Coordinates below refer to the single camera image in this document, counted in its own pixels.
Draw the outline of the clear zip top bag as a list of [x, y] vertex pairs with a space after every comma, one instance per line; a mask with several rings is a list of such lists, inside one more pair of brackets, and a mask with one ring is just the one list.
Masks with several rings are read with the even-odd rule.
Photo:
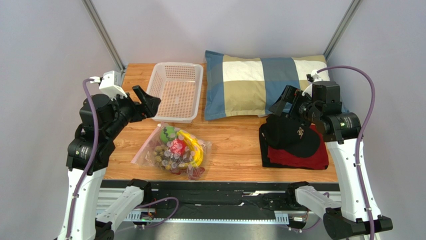
[[131, 163], [198, 180], [206, 172], [211, 146], [209, 141], [162, 122], [149, 135]]

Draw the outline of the toy longan bunch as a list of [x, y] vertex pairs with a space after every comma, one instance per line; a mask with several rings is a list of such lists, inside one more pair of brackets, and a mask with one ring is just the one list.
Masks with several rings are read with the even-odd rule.
[[177, 173], [182, 157], [173, 155], [167, 145], [157, 145], [153, 152], [155, 164], [163, 170]]

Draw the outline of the red toy lobster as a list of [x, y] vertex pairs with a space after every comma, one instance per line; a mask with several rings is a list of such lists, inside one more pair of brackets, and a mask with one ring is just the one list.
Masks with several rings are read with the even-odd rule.
[[189, 156], [187, 165], [187, 174], [191, 180], [197, 180], [206, 171], [203, 167], [204, 153], [202, 151], [195, 152]]

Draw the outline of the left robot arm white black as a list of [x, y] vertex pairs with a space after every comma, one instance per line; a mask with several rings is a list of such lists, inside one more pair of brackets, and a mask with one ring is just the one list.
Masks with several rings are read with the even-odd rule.
[[138, 85], [133, 91], [138, 101], [128, 93], [114, 99], [99, 93], [83, 102], [81, 124], [67, 148], [68, 198], [60, 240], [112, 240], [127, 215], [152, 199], [151, 183], [133, 179], [117, 200], [97, 212], [101, 184], [116, 148], [114, 140], [128, 124], [153, 118], [161, 103]]

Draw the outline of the right idle robot arm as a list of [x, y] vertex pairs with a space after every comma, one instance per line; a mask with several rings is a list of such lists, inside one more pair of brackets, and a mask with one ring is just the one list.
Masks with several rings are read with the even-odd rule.
[[[331, 122], [331, 118], [342, 112], [340, 87], [329, 82], [325, 86], [319, 86], [319, 91], [322, 97], [312, 98], [301, 89], [291, 85], [284, 88], [279, 99], [269, 110], [274, 114], [279, 124], [283, 125], [284, 121], [287, 121], [288, 124], [297, 127], [298, 132], [287, 131], [277, 139], [276, 143], [272, 143], [271, 147], [283, 149], [295, 155], [300, 150], [299, 142], [308, 141], [317, 144], [320, 138], [309, 136], [312, 133], [311, 124], [315, 124], [325, 142], [335, 139], [335, 131], [338, 127]], [[304, 206], [321, 219], [327, 214], [341, 213], [342, 204], [340, 202], [321, 194], [306, 181], [289, 184], [287, 195], [290, 205], [296, 208]]]

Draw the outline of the left idle robot arm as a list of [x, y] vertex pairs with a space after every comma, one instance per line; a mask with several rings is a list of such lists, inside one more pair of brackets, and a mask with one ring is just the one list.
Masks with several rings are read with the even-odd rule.
[[[116, 97], [113, 100], [114, 120], [106, 125], [103, 136], [106, 137], [105, 147], [100, 151], [100, 159], [109, 161], [115, 150], [114, 140], [120, 132], [129, 124], [152, 118], [158, 111], [160, 98], [147, 94], [139, 85], [132, 90], [140, 102], [133, 101], [128, 93], [124, 97]], [[146, 180], [132, 179], [127, 183], [124, 192], [106, 210], [96, 216], [95, 240], [112, 240], [115, 231], [137, 206], [152, 202], [152, 184]]]

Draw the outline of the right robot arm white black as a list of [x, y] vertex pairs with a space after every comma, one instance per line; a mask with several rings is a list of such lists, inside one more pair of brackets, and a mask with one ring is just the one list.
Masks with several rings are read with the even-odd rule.
[[375, 202], [364, 165], [362, 126], [358, 116], [342, 111], [340, 86], [334, 81], [317, 81], [311, 93], [287, 85], [278, 100], [270, 107], [276, 116], [285, 115], [302, 127], [314, 125], [322, 135], [333, 159], [340, 201], [334, 201], [307, 182], [293, 183], [289, 188], [292, 204], [304, 206], [322, 219], [325, 230], [333, 240], [390, 231], [393, 222], [382, 215]]

